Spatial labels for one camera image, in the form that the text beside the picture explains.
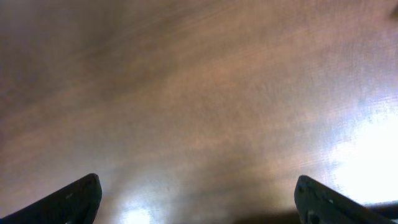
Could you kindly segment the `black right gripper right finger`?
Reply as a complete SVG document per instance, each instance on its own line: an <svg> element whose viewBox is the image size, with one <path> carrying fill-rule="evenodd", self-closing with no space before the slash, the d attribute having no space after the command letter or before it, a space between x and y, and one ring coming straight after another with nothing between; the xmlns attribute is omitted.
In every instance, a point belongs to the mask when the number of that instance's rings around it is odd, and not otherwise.
<svg viewBox="0 0 398 224"><path fill-rule="evenodd" d="M294 191L295 206L302 223L394 224L395 208L382 213L370 210L315 179L301 175Z"/></svg>

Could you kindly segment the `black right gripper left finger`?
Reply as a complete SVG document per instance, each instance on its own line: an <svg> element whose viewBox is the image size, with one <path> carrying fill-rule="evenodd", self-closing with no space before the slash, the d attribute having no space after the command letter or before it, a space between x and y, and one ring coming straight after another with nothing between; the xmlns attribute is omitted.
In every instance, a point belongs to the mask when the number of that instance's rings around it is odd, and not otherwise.
<svg viewBox="0 0 398 224"><path fill-rule="evenodd" d="M92 224L101 199L99 177L91 173L1 218L1 224Z"/></svg>

